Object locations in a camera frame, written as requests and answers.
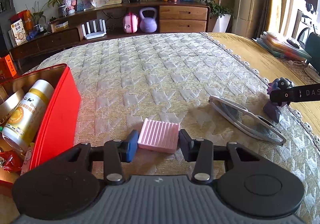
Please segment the pink ridged small box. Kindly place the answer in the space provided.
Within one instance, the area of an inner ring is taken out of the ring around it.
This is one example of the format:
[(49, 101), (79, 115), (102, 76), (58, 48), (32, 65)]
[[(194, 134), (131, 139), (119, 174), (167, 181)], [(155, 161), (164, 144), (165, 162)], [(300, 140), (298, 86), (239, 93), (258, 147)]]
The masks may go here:
[(174, 154), (178, 145), (179, 123), (145, 119), (141, 128), (138, 146), (141, 149)]

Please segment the round gold tin lid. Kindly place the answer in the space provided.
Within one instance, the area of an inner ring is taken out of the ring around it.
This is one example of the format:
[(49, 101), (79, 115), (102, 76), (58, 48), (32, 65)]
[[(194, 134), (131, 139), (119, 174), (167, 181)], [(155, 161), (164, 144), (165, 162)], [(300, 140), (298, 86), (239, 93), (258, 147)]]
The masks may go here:
[(24, 97), (23, 89), (19, 89), (10, 97), (8, 97), (2, 104), (0, 110), (1, 125), (5, 124), (15, 108), (18, 106), (20, 100)]

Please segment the black mini fridge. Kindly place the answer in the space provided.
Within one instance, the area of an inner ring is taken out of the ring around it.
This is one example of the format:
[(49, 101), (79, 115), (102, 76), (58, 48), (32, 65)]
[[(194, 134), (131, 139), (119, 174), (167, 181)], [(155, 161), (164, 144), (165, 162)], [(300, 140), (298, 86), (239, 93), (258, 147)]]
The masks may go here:
[(1, 0), (0, 13), (0, 37), (1, 37), (1, 56), (5, 56), (12, 48), (9, 31), (11, 31), (10, 18), (16, 14), (13, 0)]

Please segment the wooden tv console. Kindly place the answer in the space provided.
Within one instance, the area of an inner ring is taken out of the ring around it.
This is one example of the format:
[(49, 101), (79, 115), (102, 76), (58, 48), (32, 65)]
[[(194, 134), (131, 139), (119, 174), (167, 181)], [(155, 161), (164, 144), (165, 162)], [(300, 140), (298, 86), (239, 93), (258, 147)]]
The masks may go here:
[(50, 23), (52, 32), (12, 48), (9, 52), (12, 60), (19, 63), (22, 59), (88, 43), (83, 30), (88, 21), (105, 20), (106, 35), (102, 40), (127, 37), (123, 18), (128, 13), (139, 18), (152, 15), (157, 10), (157, 33), (193, 33), (207, 32), (210, 8), (196, 2), (138, 2), (122, 3), (89, 9), (70, 16), (55, 19)]

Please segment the washing machine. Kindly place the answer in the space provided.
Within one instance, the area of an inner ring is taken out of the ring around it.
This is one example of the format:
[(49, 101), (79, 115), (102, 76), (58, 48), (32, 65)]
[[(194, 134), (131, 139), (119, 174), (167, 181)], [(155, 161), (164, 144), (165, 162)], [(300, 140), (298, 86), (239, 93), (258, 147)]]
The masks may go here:
[(292, 38), (294, 38), (304, 49), (311, 33), (319, 33), (319, 24), (310, 16), (304, 14), (301, 10), (298, 10)]

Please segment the white frame sunglasses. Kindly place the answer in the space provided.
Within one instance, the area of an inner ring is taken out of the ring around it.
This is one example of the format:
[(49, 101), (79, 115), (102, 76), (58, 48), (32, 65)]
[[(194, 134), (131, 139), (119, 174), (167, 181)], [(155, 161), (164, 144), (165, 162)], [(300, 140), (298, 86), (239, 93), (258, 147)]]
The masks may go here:
[(274, 124), (260, 115), (253, 114), (243, 105), (215, 95), (210, 96), (208, 102), (214, 110), (246, 135), (274, 145), (285, 145), (285, 136)]

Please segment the stack of colourful folders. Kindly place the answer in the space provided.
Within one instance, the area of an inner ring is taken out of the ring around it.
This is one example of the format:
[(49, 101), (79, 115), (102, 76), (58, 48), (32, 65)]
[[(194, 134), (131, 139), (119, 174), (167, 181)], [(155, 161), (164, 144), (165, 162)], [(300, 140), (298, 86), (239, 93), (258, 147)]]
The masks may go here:
[(281, 34), (263, 32), (259, 38), (255, 39), (255, 42), (275, 57), (297, 61), (311, 59), (311, 56), (295, 39), (284, 37)]

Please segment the yellow woven table mat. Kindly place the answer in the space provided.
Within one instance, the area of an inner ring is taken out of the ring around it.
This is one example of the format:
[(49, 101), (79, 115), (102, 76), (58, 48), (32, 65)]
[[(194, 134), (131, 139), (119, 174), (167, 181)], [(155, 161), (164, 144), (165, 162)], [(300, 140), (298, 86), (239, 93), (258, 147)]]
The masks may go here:
[[(284, 59), (278, 59), (264, 50), (253, 40), (232, 33), (211, 33), (212, 38), (231, 49), (233, 53), (241, 56), (250, 66), (259, 71), (260, 76), (274, 80), (285, 77), (294, 82), (296, 86), (314, 84), (306, 75), (303, 67), (290, 65)], [(291, 107), (300, 111), (304, 122), (312, 126), (314, 133), (319, 134), (319, 102), (292, 103)]]

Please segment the small potted green plant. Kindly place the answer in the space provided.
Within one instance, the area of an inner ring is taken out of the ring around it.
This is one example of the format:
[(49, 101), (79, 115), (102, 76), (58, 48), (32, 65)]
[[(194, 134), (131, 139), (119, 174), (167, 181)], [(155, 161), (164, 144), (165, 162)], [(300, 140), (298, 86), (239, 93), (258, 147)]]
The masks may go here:
[(67, 8), (66, 8), (66, 5), (63, 3), (63, 0), (48, 0), (47, 6), (48, 7), (57, 6), (57, 12), (58, 12), (59, 18), (67, 16)]

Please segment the orange gift bag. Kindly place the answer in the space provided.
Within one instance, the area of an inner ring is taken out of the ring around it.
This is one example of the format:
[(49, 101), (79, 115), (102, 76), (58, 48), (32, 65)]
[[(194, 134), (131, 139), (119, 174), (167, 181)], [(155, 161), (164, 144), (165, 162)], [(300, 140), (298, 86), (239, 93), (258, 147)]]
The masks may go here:
[(15, 65), (10, 54), (0, 58), (0, 79), (1, 81), (10, 80), (18, 76)]

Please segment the white round coaster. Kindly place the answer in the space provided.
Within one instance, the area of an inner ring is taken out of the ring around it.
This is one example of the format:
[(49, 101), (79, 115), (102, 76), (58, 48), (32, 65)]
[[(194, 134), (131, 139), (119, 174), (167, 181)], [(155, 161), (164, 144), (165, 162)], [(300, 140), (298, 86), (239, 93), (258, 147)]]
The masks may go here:
[(306, 67), (304, 68), (304, 72), (307, 74), (308, 77), (310, 77), (312, 80), (314, 80), (316, 83), (320, 83), (320, 76), (318, 73), (316, 73), (312, 68)]

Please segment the purple small block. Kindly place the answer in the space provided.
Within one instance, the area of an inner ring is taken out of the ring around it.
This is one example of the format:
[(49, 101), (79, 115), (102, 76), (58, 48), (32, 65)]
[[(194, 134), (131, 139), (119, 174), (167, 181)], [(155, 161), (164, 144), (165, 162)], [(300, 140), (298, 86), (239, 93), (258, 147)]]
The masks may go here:
[(263, 111), (275, 123), (280, 123), (280, 121), (282, 121), (284, 118), (279, 108), (276, 105), (274, 105), (271, 101), (268, 101), (264, 105)]

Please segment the purple kettlebell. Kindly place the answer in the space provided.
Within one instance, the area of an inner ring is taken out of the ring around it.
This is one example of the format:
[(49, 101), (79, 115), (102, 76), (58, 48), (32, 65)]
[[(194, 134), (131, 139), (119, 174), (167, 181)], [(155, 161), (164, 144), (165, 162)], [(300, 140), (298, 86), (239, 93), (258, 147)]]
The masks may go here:
[[(145, 17), (143, 15), (143, 12), (146, 12), (146, 11), (153, 12), (153, 17)], [(141, 18), (140, 30), (144, 33), (154, 33), (157, 30), (157, 22), (156, 22), (157, 9), (152, 7), (142, 8), (139, 11), (139, 14)]]

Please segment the white wifi router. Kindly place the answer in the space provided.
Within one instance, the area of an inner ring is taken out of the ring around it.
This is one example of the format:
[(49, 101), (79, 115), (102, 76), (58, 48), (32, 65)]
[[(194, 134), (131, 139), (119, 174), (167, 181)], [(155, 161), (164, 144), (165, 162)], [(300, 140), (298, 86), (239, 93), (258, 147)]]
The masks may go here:
[(102, 38), (106, 36), (105, 20), (91, 20), (81, 25), (83, 36), (86, 40)]

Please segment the pink small case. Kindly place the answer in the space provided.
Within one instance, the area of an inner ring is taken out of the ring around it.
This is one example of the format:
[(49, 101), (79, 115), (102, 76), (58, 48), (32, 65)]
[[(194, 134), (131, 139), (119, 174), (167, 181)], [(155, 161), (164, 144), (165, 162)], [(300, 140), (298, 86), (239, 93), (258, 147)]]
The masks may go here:
[(123, 29), (125, 33), (135, 33), (138, 30), (139, 18), (136, 14), (128, 12), (123, 17)]

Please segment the white vitamin bottle yellow label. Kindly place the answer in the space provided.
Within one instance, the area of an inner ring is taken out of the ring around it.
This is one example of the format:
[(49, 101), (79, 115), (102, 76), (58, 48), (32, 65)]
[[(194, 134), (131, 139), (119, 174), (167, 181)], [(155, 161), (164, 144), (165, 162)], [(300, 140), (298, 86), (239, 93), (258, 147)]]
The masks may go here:
[(37, 80), (5, 124), (3, 138), (19, 153), (24, 154), (35, 138), (53, 92), (49, 82)]

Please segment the cereal box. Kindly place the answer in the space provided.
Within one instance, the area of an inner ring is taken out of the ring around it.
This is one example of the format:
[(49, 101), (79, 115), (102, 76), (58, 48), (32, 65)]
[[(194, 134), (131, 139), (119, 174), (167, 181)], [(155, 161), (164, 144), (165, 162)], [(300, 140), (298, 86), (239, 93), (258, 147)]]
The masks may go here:
[(21, 19), (11, 25), (11, 32), (17, 46), (27, 42), (23, 21)]

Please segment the purple sheep toy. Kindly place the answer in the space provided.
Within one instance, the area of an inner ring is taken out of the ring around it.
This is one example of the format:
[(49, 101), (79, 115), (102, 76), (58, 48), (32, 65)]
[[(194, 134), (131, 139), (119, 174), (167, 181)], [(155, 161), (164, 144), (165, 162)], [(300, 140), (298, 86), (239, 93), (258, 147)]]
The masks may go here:
[[(271, 97), (271, 93), (274, 90), (286, 90), (286, 89), (290, 89), (292, 87), (294, 87), (294, 83), (289, 80), (288, 78), (276, 78), (274, 79), (272, 82), (268, 83), (268, 88), (267, 88), (267, 93), (269, 95), (269, 97)], [(285, 105), (289, 105), (290, 102), (274, 102), (271, 100), (271, 102), (274, 105), (277, 105), (278, 107), (284, 107)]]

